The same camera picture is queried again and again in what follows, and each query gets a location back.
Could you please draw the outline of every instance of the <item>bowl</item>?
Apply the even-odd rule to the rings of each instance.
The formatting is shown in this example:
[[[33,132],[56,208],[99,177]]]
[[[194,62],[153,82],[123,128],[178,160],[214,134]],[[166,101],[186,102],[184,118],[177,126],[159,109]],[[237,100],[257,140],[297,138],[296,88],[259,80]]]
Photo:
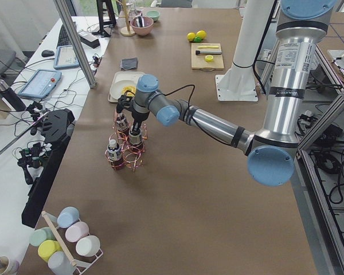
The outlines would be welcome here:
[[[144,21],[144,27],[138,27],[137,25],[137,21],[136,20],[140,20],[140,18]],[[130,25],[132,27],[132,29],[134,30],[134,32],[140,36],[146,36],[147,34],[149,34],[153,28],[153,19],[150,17],[146,17],[146,16],[136,16],[133,20],[131,20]]]
[[[146,16],[150,17],[151,19],[153,19],[154,22],[156,22],[159,19],[160,12],[157,10],[150,10],[147,12]]]

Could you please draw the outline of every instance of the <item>green bowl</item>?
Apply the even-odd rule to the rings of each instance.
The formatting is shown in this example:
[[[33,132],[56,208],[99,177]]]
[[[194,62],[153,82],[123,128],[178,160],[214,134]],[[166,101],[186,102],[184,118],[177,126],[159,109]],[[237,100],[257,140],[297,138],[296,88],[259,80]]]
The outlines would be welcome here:
[[[146,14],[148,17],[150,17],[151,19],[153,19],[154,22],[158,21],[160,13],[157,10],[150,10],[147,12]]]

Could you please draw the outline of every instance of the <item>pink bowl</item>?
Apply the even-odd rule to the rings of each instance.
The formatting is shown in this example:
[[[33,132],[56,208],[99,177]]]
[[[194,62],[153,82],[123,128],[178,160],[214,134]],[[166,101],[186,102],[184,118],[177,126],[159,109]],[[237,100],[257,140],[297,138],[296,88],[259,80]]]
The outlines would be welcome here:
[[[135,17],[133,20],[131,20],[130,25],[136,34],[138,34],[140,36],[146,36],[147,34],[149,34],[151,32],[151,29],[153,28],[154,21],[150,17],[142,16],[142,18],[144,19],[145,27],[138,27],[137,26],[136,20],[138,20],[138,17]]]

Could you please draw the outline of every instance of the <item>white desk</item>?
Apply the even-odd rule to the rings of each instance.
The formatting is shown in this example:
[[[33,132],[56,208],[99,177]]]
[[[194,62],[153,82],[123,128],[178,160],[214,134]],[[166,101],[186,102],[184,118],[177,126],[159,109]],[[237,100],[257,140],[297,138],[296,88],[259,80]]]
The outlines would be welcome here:
[[[74,21],[77,23],[77,30],[84,29],[98,23],[98,17],[74,17]],[[56,52],[56,45],[58,39],[58,33],[61,27],[61,20],[54,25],[52,30],[48,33],[46,39],[38,47],[36,52],[33,54],[33,57],[28,61],[28,65],[36,61],[43,60],[41,53],[43,50],[53,50]],[[100,46],[96,49],[92,49],[85,44],[82,44],[85,50],[85,54],[88,58],[88,61],[92,61],[92,56],[98,54],[102,56],[105,52],[105,49],[108,45],[109,38],[99,38]],[[33,66],[30,66],[30,69],[53,69],[54,60],[39,62]],[[57,84],[56,88],[52,91],[49,99],[49,103],[54,104],[57,101],[59,94],[67,89],[69,84],[75,80],[79,68],[62,70],[61,81]],[[34,72],[31,70],[25,69],[21,75],[19,75],[16,81],[26,81],[30,79]],[[79,71],[77,79],[83,78],[83,72]],[[17,92],[20,91],[18,87],[19,84],[14,84],[13,89]],[[87,94],[89,91],[89,85],[86,79],[82,79],[71,86],[71,90],[76,91],[77,95],[74,98],[73,104],[83,106]],[[75,93],[70,92],[67,97],[62,98],[61,100],[70,103],[73,99]],[[29,105],[32,101],[25,100],[26,105]],[[65,105],[58,104],[57,107],[62,108]],[[79,118],[81,107],[79,106],[70,106],[67,107],[72,110],[75,119]],[[20,116],[22,112],[14,113],[16,116]],[[5,120],[0,120],[0,124],[11,124],[15,123],[17,119],[12,116],[8,116]],[[19,123],[17,126],[17,134],[22,132],[27,127],[25,123]],[[0,149],[4,147],[9,141],[14,138],[14,126],[0,126]],[[17,160],[12,156],[12,151],[16,147],[27,147],[27,143],[31,140],[43,140],[44,138],[38,132],[35,136],[31,136],[27,133],[19,141],[17,141],[13,146],[11,146],[4,154],[0,156],[0,256],[6,255],[10,258],[22,261],[25,251],[28,246],[29,236],[33,232],[32,228],[22,225],[21,223],[21,213],[25,207],[25,203],[28,200],[28,192],[30,186],[25,183],[24,174],[22,168],[17,166]],[[35,176],[35,170],[29,168],[29,172],[32,176]]]

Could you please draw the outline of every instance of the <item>computer mouse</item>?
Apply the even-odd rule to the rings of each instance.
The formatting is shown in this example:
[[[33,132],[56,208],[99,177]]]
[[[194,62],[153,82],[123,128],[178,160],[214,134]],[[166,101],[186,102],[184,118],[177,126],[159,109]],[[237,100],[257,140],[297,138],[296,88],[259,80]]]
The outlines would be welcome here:
[[[42,57],[49,57],[49,56],[54,56],[55,53],[53,52],[53,50],[44,50],[41,53]]]

